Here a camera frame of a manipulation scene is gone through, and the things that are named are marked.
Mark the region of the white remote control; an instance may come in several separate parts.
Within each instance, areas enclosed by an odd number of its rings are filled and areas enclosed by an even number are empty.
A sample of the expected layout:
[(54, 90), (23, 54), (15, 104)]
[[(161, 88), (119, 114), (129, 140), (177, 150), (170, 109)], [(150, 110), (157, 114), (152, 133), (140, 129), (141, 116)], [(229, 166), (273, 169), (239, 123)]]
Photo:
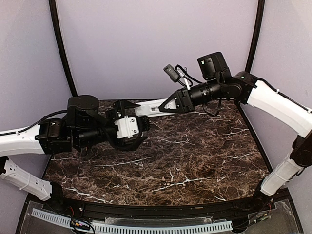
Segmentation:
[(141, 116), (158, 117), (158, 116), (173, 115), (173, 113), (161, 112), (159, 110), (159, 106), (165, 101), (166, 98), (137, 102), (136, 104), (139, 106), (134, 108), (135, 114), (139, 117)]

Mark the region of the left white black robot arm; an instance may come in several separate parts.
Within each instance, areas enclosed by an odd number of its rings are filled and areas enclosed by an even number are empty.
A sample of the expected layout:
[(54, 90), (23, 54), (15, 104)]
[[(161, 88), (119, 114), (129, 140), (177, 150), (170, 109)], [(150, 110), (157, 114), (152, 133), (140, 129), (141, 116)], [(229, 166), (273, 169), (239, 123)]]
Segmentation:
[(116, 101), (105, 116), (99, 114), (99, 100), (91, 95), (68, 99), (67, 109), (43, 117), (24, 128), (0, 134), (0, 177), (63, 213), (69, 202), (61, 185), (40, 179), (15, 164), (9, 156), (22, 154), (53, 155), (80, 151), (108, 142), (119, 151), (134, 151), (143, 137), (144, 117), (127, 115), (137, 104)]

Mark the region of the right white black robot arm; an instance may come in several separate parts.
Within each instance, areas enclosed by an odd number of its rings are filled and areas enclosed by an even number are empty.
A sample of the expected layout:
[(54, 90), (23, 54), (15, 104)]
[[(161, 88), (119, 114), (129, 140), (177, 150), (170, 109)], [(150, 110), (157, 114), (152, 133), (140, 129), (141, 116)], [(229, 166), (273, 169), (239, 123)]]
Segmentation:
[(205, 82), (175, 91), (159, 107), (161, 112), (184, 114), (213, 100), (234, 100), (266, 113), (297, 133), (291, 152), (266, 176), (249, 208), (260, 211), (268, 197), (312, 164), (312, 111), (275, 89), (263, 78), (242, 71), (232, 76), (221, 52), (197, 59)]

